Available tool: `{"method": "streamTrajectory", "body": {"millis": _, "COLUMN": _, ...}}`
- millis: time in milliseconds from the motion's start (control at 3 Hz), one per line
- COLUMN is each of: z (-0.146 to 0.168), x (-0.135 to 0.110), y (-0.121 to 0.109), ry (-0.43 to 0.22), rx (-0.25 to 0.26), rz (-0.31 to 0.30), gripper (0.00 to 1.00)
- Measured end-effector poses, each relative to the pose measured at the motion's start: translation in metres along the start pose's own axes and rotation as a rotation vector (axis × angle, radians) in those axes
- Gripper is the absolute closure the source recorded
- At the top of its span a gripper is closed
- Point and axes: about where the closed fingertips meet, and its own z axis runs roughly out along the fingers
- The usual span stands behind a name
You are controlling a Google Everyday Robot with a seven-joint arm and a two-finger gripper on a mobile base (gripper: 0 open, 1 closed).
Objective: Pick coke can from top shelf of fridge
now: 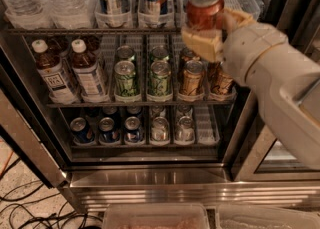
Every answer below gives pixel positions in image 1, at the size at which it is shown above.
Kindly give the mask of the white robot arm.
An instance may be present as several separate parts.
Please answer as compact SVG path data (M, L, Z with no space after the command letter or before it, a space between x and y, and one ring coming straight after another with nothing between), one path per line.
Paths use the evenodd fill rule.
M288 37L243 11L219 14L227 38L214 30L181 29L185 45L257 97L259 114L305 166L320 169L320 65L295 49Z

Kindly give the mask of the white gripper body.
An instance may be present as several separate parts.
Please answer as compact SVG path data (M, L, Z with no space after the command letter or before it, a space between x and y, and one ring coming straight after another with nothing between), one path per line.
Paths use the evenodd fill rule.
M256 60L269 49L288 43L288 37L270 24L253 23L230 33L223 46L223 70L240 86Z

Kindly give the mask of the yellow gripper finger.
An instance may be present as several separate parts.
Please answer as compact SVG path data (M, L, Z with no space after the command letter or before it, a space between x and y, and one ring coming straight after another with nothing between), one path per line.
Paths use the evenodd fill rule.
M181 37L184 44L201 58L211 63L222 61L223 40L221 30L197 31L189 27L182 27Z
M222 15L223 29L231 33L238 28L256 23L256 20L249 13L241 10L225 8Z

